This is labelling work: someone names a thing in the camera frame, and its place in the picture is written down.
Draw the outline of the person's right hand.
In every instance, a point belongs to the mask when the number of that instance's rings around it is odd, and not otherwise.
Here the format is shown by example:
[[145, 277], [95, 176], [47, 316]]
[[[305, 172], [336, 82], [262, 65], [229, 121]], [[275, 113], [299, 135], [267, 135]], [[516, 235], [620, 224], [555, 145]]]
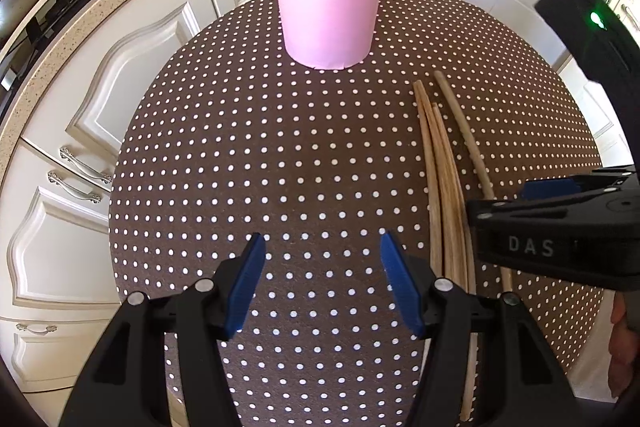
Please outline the person's right hand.
[[611, 323], [608, 387], [612, 397], [617, 399], [634, 380], [634, 360], [639, 353], [639, 335], [628, 329], [625, 300], [620, 293], [614, 296]]

